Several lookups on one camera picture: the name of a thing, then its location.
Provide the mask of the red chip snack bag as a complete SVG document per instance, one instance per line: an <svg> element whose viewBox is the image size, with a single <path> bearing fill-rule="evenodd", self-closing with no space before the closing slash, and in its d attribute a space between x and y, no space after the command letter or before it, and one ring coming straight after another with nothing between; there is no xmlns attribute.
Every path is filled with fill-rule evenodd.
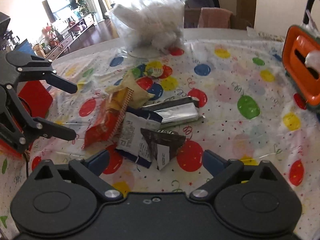
<svg viewBox="0 0 320 240"><path fill-rule="evenodd" d="M126 109L131 101L133 90L125 87L109 94L100 104L94 121L85 131L82 148L93 143L108 141L113 138L120 124L123 122Z"/></svg>

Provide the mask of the silver foil snack bar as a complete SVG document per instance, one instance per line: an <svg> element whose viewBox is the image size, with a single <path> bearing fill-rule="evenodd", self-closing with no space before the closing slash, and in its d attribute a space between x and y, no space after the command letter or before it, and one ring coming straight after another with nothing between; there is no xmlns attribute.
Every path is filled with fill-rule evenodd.
<svg viewBox="0 0 320 240"><path fill-rule="evenodd" d="M144 106L142 109L159 114L163 118L161 128L186 124L204 118L204 115L200 113L200 101L191 96Z"/></svg>

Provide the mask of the pale yellow snack wrapper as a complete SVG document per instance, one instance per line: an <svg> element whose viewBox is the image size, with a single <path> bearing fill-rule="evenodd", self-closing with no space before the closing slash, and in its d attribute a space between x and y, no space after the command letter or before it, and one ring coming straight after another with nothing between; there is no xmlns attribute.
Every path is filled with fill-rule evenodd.
<svg viewBox="0 0 320 240"><path fill-rule="evenodd" d="M132 91L132 98L129 102L129 106L138 109L143 107L150 99L152 99L155 95L147 92L143 88L141 88L135 81L135 77L131 70L128 70L122 81L117 86L108 86L105 89L105 92L111 94L113 92L117 92L123 88L128 88Z"/></svg>

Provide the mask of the red cardboard box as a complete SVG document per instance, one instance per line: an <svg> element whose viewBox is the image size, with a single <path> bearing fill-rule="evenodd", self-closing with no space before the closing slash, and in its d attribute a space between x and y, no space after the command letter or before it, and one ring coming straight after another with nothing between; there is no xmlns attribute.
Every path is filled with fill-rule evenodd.
<svg viewBox="0 0 320 240"><path fill-rule="evenodd" d="M47 118L53 98L40 81L28 81L18 93L18 97L24 106L24 109L31 117ZM25 128L22 128L22 125L20 125L14 117L13 120L20 132L23 133ZM22 158L20 153L10 147L2 139L1 154L11 156L12 158Z"/></svg>

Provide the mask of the wooden tv console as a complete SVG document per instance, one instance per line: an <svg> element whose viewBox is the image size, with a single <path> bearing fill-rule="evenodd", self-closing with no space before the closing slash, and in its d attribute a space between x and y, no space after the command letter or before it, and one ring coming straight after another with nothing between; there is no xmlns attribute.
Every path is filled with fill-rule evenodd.
<svg viewBox="0 0 320 240"><path fill-rule="evenodd" d="M61 32L53 25L47 26L43 29L47 32L46 35L32 49L37 56L54 61L65 52L69 53L70 46L95 25L95 16L91 12L77 21L70 21L68 27Z"/></svg>

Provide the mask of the balloon pattern tablecloth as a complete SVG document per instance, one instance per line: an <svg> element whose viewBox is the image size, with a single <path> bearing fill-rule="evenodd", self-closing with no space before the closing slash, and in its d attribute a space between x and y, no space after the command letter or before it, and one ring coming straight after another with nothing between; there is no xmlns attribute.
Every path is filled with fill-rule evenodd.
<svg viewBox="0 0 320 240"><path fill-rule="evenodd" d="M225 159L249 165L271 161L302 202L295 233L301 239L319 239L319 121L303 109L285 75L282 44L263 41L195 40L155 59L137 59L119 48L86 48L53 62L58 74L78 85L75 94L55 88L48 118L76 131L76 139L41 138L30 162L1 154L1 231L13 238L16 226L10 202L40 161L65 164L77 157L110 151L102 179L123 194L139 192L190 193L210 174L202 152L211 150ZM175 131L186 137L178 156L165 168L144 168L115 151L118 136L82 148L109 88L131 71L136 84L153 94L151 103L195 97L203 118L180 124Z"/></svg>

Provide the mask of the television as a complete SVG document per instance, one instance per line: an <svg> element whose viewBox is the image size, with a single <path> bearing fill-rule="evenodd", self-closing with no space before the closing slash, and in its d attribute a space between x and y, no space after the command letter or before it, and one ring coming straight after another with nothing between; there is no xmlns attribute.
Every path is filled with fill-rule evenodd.
<svg viewBox="0 0 320 240"><path fill-rule="evenodd" d="M50 23L65 20L78 8L76 0L44 0L42 2Z"/></svg>

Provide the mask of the green potted plant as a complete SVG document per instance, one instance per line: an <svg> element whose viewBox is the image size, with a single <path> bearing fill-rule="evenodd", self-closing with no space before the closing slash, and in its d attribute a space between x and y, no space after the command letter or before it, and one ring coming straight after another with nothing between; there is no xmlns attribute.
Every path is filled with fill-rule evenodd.
<svg viewBox="0 0 320 240"><path fill-rule="evenodd" d="M92 13L92 14L96 13L96 11L92 10L91 7L89 6L88 0L78 0L77 4L82 16L85 16L89 13Z"/></svg>

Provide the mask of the clear plastic cup with bag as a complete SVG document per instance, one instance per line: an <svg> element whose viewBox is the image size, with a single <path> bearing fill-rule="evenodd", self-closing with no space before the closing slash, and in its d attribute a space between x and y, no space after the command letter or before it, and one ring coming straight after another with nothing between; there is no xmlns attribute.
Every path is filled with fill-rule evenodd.
<svg viewBox="0 0 320 240"><path fill-rule="evenodd" d="M118 3L109 17L130 56L150 59L183 46L187 0L131 0Z"/></svg>

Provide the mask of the orange tissue box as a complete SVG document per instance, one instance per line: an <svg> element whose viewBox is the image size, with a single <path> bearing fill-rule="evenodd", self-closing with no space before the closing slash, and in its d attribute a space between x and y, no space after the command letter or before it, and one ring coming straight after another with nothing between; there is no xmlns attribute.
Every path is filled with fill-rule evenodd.
<svg viewBox="0 0 320 240"><path fill-rule="evenodd" d="M319 51L319 38L298 25L289 27L283 47L282 62L306 107L319 111L319 70L307 66L307 55Z"/></svg>

